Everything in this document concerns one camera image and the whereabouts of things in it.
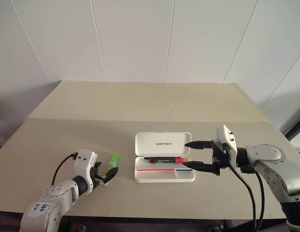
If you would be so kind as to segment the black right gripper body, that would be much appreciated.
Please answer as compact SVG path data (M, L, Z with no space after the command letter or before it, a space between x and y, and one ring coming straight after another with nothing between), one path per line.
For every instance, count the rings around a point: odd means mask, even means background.
M221 143L218 140L212 140L212 164L214 165L214 174L219 176L220 170L229 167L230 153L227 143Z

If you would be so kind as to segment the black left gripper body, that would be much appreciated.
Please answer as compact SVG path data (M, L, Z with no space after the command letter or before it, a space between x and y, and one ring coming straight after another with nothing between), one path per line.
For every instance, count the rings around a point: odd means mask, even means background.
M99 185L105 185L104 179L106 178L105 174L99 174L98 169L96 167L91 168L91 180L93 183L93 187L96 188Z

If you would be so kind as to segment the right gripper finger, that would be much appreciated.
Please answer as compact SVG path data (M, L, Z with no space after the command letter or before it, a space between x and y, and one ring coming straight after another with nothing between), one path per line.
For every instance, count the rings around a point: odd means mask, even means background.
M216 168L214 164L205 164L201 161L187 161L183 163L184 166L199 171L199 172L208 172L208 173L216 173Z
M212 141L191 141L186 143L184 146L192 149L212 149Z

